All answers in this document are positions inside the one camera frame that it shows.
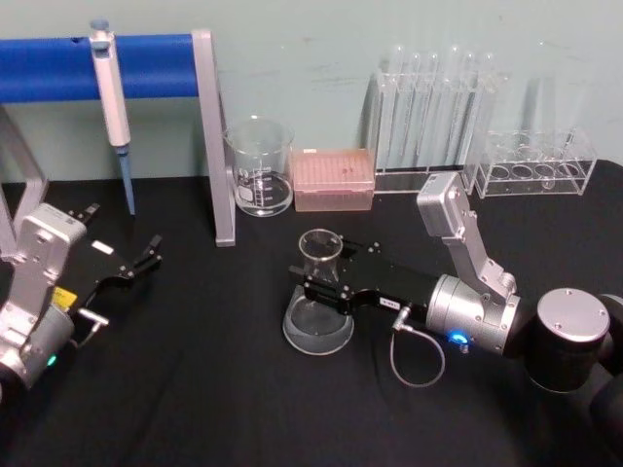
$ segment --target pipette tip box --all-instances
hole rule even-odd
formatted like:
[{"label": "pipette tip box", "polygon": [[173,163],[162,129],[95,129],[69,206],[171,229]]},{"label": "pipette tip box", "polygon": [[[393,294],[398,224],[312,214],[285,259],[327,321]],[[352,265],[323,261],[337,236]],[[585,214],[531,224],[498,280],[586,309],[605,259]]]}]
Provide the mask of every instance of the pipette tip box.
[{"label": "pipette tip box", "polygon": [[294,151],[290,176],[299,212],[372,208],[374,162],[365,149]]}]

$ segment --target gray cable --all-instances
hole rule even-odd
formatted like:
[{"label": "gray cable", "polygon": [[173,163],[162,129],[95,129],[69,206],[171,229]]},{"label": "gray cable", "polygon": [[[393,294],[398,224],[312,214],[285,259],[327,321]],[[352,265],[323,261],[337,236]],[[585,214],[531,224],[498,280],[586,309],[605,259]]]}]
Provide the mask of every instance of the gray cable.
[{"label": "gray cable", "polygon": [[428,335],[427,333],[423,333],[422,331],[413,329],[411,326],[402,325],[400,326],[400,331],[406,331],[410,334],[419,336],[431,342],[433,346],[439,352],[439,358],[441,359],[441,367],[439,368],[439,373],[437,373],[437,375],[433,379],[427,382],[410,382],[407,379],[400,376],[400,374],[398,373],[398,370],[396,369],[396,365],[394,363],[394,358],[393,358],[394,340],[396,338],[396,332],[394,332],[391,334],[391,343],[389,344],[389,363],[391,364],[391,369],[393,370],[393,373],[400,380],[400,382],[402,382],[404,385],[408,387],[411,387],[414,389],[423,389],[425,387],[432,386],[435,382],[437,382],[444,375],[444,372],[446,371],[446,354],[444,353],[444,349],[441,348],[441,345],[439,345],[439,342],[436,341],[432,336]]}]

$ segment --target blue pipette tip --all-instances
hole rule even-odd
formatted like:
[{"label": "blue pipette tip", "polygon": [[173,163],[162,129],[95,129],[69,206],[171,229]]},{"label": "blue pipette tip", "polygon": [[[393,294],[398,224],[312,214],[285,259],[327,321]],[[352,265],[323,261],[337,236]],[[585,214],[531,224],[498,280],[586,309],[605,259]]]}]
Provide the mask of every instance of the blue pipette tip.
[{"label": "blue pipette tip", "polygon": [[126,201],[128,202],[129,215],[136,216],[134,208],[134,191],[132,189],[132,179],[129,173],[129,156],[128,153],[119,153],[119,164],[121,166],[121,176],[124,180],[124,189],[126,190]]}]

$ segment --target test tube rack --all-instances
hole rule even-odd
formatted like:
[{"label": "test tube rack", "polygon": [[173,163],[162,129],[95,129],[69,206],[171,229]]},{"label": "test tube rack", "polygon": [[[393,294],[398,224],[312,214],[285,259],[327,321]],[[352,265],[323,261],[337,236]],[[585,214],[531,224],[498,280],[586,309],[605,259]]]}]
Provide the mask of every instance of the test tube rack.
[{"label": "test tube rack", "polygon": [[485,151],[470,171],[481,198],[513,195],[582,195],[597,153],[580,128],[569,131],[489,132]]},{"label": "test tube rack", "polygon": [[[395,46],[373,86],[366,148],[375,193],[416,193],[431,172],[462,168],[484,149],[495,99],[507,77],[492,54],[452,47],[406,54]],[[463,173],[467,191],[475,170]]]}]

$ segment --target black tablecloth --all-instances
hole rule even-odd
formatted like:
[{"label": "black tablecloth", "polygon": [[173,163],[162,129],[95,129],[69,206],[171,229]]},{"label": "black tablecloth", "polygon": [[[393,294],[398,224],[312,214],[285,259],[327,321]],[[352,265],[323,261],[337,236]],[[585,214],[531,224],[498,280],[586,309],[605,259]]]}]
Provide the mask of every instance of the black tablecloth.
[{"label": "black tablecloth", "polygon": [[[308,229],[376,240],[406,266],[454,273],[414,196],[377,197],[372,212],[238,213],[237,246],[216,248],[205,179],[138,180],[135,194],[131,222],[118,181],[50,188],[59,208],[99,202],[90,232],[129,256],[162,234],[165,262],[130,292],[94,301],[111,326],[63,351],[1,413],[0,465],[617,465],[587,416],[601,367],[577,394],[553,396],[519,361],[445,344],[442,380],[410,390],[389,368],[391,316],[373,309],[357,314],[352,341],[333,356],[286,342],[287,267],[300,264]],[[623,167],[598,163],[583,197],[472,197],[472,207],[521,296],[562,286],[623,294]],[[2,298],[9,277],[5,265]],[[428,347],[399,350],[405,372],[434,370]]]}]

